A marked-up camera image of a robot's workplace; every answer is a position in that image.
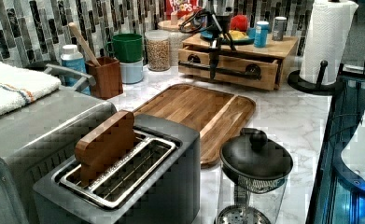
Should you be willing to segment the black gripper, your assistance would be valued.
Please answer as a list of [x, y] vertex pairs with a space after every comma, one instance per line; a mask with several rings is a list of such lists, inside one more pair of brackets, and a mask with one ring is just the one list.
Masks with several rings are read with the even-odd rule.
[[228, 40], [231, 50], [236, 51], [232, 36], [229, 33], [230, 28], [230, 16], [219, 16], [215, 14], [207, 14], [206, 32], [209, 33], [211, 38], [214, 38], [210, 42], [209, 47], [209, 65], [210, 65], [210, 78], [214, 79], [217, 71], [220, 52], [221, 39], [219, 36], [224, 35], [225, 39]]

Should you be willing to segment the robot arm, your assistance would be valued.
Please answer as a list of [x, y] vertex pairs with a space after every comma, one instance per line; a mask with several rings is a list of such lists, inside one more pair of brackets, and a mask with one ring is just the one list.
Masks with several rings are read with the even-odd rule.
[[214, 79], [219, 62], [219, 53], [223, 39], [227, 41], [231, 50], [235, 50], [232, 36], [229, 34], [232, 17], [232, 0], [208, 0], [206, 31], [212, 34], [209, 45], [210, 78]]

